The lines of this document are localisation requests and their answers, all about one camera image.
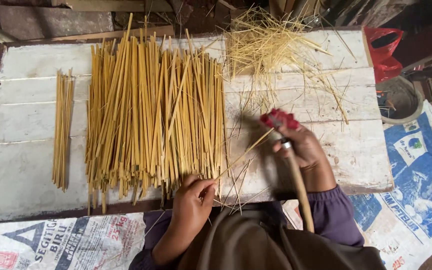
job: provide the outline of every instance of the hand tool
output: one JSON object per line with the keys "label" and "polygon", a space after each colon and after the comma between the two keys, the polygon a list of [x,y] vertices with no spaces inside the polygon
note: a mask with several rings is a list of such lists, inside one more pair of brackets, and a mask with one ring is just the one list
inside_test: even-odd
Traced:
{"label": "hand tool", "polygon": [[[284,125],[282,119],[285,119],[286,127],[290,129],[296,129],[299,127],[299,122],[294,120],[293,114],[286,114],[280,109],[271,110],[269,114],[261,115],[261,121],[269,127],[274,127],[276,131]],[[286,162],[289,170],[291,171],[293,189],[301,205],[302,218],[305,223],[306,230],[314,233],[315,226],[313,224],[313,216],[311,214],[311,207],[309,206],[308,195],[306,194],[306,188],[303,182],[303,176],[301,175],[300,167],[296,160],[296,154],[292,149],[291,139],[283,137],[280,139],[281,146],[287,150]]]}

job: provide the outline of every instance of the person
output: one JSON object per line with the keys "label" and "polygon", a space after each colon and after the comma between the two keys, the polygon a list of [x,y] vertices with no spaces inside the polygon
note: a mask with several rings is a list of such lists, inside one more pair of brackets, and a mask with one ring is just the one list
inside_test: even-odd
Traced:
{"label": "person", "polygon": [[335,181],[315,135],[304,126],[278,131],[274,152],[295,151],[314,222],[314,233],[286,229],[279,202],[231,208],[213,206],[215,182],[191,175],[174,197],[172,211],[148,212],[144,248],[130,270],[149,269],[385,269],[379,250],[363,247],[351,201]]}

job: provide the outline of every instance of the red plastic bag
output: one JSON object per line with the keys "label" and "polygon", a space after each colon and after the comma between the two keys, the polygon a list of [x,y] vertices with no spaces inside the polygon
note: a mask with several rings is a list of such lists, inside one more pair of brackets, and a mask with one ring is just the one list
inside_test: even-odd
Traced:
{"label": "red plastic bag", "polygon": [[[366,34],[366,40],[368,42],[369,54],[371,55],[372,64],[374,66],[374,78],[376,83],[381,83],[401,74],[403,66],[398,60],[392,55],[398,45],[403,31],[392,28],[369,28],[364,27],[364,33]],[[384,37],[387,34],[395,33],[398,38],[392,43],[382,46],[379,48],[373,48],[371,43],[380,37]]]}

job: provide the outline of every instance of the wooden handle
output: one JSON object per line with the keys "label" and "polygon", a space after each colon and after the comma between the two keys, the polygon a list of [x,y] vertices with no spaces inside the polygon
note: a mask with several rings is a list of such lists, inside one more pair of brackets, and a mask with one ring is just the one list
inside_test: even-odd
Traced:
{"label": "wooden handle", "polygon": [[296,192],[299,205],[302,209],[302,217],[306,224],[306,230],[311,233],[315,232],[315,225],[313,224],[313,216],[311,215],[311,207],[309,206],[308,195],[306,194],[306,187],[304,187],[303,176],[301,175],[300,167],[296,161],[296,155],[292,148],[288,148],[288,162],[291,176],[293,177],[293,188]]}

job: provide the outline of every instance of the pile of bamboo sticks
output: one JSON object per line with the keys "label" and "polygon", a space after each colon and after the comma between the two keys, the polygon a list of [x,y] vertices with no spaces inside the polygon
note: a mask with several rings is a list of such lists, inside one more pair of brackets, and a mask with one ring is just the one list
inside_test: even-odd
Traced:
{"label": "pile of bamboo sticks", "polygon": [[88,211],[102,192],[119,198],[150,186],[163,196],[185,175],[216,178],[223,163],[224,93],[221,64],[203,49],[172,49],[171,37],[124,34],[121,41],[92,46],[87,102]]}
{"label": "pile of bamboo sticks", "polygon": [[59,70],[56,75],[56,123],[54,131],[53,184],[66,191],[66,165],[69,155],[68,139],[73,108],[74,83],[71,70],[63,75]]}

